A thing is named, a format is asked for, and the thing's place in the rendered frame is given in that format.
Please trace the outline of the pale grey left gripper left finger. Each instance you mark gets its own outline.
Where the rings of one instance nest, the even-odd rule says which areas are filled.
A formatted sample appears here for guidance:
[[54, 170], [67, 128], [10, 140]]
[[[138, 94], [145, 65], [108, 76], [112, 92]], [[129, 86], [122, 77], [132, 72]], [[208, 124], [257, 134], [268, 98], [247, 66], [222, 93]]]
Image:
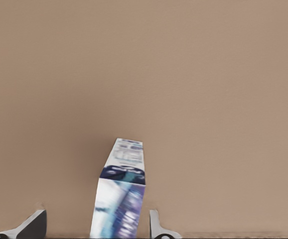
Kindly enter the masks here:
[[0, 232], [0, 239], [44, 239], [47, 232], [47, 211], [37, 210], [18, 227]]

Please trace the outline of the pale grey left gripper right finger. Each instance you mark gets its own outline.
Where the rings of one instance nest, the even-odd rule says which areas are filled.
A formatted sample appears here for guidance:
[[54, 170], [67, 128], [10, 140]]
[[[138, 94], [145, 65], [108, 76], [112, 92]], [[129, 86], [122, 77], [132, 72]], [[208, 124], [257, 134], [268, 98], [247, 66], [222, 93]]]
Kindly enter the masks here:
[[165, 229], [160, 225], [157, 210], [149, 211], [149, 223], [151, 239], [181, 239], [181, 235], [179, 233]]

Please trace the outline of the white and blue printed box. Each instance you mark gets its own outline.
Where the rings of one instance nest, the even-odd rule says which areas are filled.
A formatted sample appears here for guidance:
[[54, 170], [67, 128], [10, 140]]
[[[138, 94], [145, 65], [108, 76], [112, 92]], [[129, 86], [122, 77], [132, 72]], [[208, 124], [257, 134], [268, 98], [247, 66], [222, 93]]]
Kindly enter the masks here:
[[143, 143], [117, 138], [98, 180], [90, 238], [135, 239], [144, 191]]

